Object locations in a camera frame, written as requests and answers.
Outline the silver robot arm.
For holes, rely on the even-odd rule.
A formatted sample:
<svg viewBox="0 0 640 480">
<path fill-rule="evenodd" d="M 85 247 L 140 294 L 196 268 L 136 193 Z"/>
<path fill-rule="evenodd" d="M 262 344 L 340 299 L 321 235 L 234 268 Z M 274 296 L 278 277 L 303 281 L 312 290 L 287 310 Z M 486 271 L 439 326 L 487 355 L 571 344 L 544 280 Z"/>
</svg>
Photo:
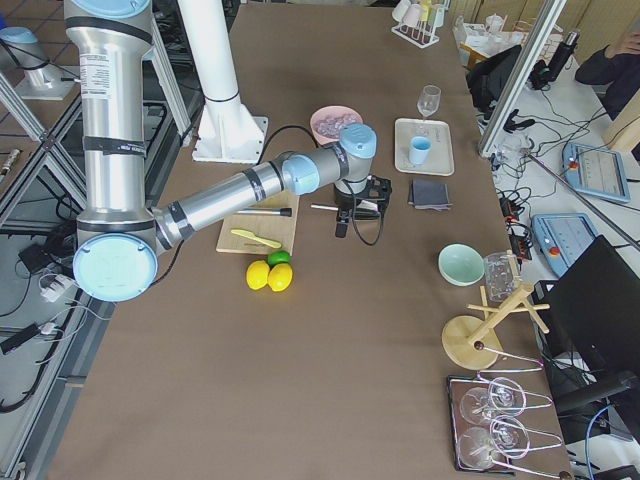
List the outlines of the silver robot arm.
<svg viewBox="0 0 640 480">
<path fill-rule="evenodd" d="M 260 118 L 241 103 L 224 14 L 219 3 L 180 5 L 206 97 L 198 150 L 244 170 L 211 188 L 149 209 L 142 118 L 142 61 L 152 47 L 147 1 L 68 1 L 66 32 L 80 53 L 83 148 L 87 200 L 77 219 L 73 272 L 89 295 L 132 299 L 152 284 L 158 257 L 177 242 L 282 191 L 297 195 L 333 185 L 363 191 L 377 137 L 351 124 L 337 141 L 308 153 L 260 162 L 265 135 Z"/>
</svg>

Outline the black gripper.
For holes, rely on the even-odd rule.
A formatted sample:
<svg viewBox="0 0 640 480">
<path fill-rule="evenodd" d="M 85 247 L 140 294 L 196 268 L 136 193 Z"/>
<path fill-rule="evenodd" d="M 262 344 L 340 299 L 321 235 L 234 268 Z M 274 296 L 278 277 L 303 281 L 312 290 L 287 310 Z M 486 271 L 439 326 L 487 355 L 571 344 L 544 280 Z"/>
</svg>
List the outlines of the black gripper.
<svg viewBox="0 0 640 480">
<path fill-rule="evenodd" d="M 369 175 L 362 182 L 339 180 L 333 187 L 334 199 L 338 206 L 336 238 L 346 237 L 350 216 L 354 216 L 358 210 L 384 216 L 392 193 L 391 181 L 375 175 Z"/>
</svg>

